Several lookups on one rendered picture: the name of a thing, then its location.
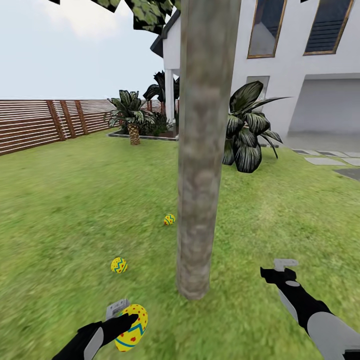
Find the easter egg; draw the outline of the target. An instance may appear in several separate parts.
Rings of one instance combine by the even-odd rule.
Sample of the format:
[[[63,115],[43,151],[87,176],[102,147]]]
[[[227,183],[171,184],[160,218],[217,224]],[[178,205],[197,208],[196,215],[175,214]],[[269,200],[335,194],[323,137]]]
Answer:
[[[121,316],[125,314],[128,314],[129,316],[136,314],[138,315],[138,319],[131,325],[129,330],[120,334],[115,339],[116,347],[121,352],[127,352],[139,343],[147,329],[149,320],[147,311],[139,304],[131,304],[129,307],[125,308],[121,313]]]
[[[164,223],[166,225],[172,225],[175,222],[175,217],[172,214],[168,214],[165,218],[164,218]]]
[[[116,274],[124,273],[128,269],[127,262],[122,257],[117,257],[111,263],[111,269]]]

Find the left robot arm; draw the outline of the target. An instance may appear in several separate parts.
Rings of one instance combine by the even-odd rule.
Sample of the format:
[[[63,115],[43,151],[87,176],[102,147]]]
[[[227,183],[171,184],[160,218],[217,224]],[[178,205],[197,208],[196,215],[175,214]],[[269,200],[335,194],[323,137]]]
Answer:
[[[78,329],[75,336],[52,360],[92,360],[98,350],[128,331],[139,318],[138,314],[128,313],[117,316],[118,312],[128,308],[128,298],[111,304],[106,309],[105,322],[90,323]]]

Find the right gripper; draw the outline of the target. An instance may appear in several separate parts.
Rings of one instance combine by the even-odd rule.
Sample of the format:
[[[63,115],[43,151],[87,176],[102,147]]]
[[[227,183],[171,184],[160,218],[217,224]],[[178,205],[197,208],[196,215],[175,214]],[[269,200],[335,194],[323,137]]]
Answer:
[[[263,269],[261,267],[260,275],[262,278],[265,278],[265,281],[269,284],[276,284],[278,278],[280,278],[281,276],[287,276],[289,278],[292,278],[293,280],[296,280],[295,271],[289,268],[285,268],[284,271],[276,271],[275,269]]]

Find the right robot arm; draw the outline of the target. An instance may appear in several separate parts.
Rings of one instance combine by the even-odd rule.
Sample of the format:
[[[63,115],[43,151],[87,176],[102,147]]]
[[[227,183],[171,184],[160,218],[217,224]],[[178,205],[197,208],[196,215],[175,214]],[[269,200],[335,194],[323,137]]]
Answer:
[[[295,259],[274,259],[274,269],[260,268],[269,284],[278,286],[278,295],[286,309],[305,329],[324,360],[360,360],[360,334],[331,313],[322,300],[314,299],[296,281],[299,265]]]

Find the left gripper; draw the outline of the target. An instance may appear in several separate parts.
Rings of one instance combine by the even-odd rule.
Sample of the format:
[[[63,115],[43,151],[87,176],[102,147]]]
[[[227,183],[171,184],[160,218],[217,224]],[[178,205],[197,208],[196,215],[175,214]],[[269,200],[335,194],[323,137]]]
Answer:
[[[138,318],[138,314],[129,315],[128,313],[126,313],[119,317],[105,321],[106,323],[109,323],[111,325],[112,330],[112,335],[109,343],[115,340],[119,335],[128,331],[131,328],[132,324],[134,324]]]

